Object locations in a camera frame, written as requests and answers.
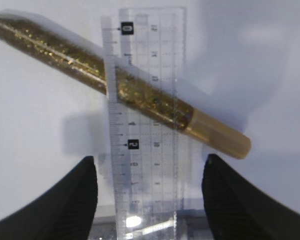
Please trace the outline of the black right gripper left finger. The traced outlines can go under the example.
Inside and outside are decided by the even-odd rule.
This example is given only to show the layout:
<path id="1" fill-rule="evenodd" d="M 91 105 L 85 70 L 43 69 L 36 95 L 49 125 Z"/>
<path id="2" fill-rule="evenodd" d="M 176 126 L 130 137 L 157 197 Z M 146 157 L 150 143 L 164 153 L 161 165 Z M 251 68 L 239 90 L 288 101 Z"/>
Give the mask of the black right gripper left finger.
<path id="1" fill-rule="evenodd" d="M 86 240 L 97 203 L 96 166 L 86 156 L 43 195 L 0 220 L 0 240 Z"/>

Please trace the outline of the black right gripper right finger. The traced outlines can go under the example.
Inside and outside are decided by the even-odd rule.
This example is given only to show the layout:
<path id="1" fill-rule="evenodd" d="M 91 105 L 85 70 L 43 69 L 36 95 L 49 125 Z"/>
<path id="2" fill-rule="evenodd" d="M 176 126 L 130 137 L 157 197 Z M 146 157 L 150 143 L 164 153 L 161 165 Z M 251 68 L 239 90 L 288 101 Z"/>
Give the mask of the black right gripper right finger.
<path id="1" fill-rule="evenodd" d="M 300 214 L 273 199 L 216 154 L 205 161 L 201 190 L 216 240 L 300 240 Z"/>

